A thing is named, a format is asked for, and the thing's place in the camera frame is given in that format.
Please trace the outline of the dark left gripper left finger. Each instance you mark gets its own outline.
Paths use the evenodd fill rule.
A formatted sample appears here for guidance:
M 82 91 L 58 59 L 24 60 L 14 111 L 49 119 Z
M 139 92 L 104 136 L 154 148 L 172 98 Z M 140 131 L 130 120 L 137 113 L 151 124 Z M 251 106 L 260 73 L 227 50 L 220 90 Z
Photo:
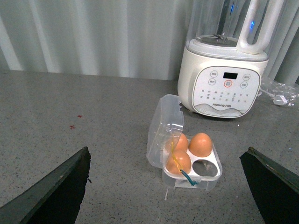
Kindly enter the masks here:
M 83 147 L 0 209 L 2 224 L 73 224 L 89 181 L 91 155 Z

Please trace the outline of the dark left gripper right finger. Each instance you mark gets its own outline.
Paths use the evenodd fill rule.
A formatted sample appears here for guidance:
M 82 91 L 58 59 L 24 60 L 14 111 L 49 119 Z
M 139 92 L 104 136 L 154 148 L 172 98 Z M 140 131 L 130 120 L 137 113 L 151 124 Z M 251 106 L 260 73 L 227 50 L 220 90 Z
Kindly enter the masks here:
M 255 203 L 266 224 L 299 222 L 299 176 L 249 147 L 240 156 Z

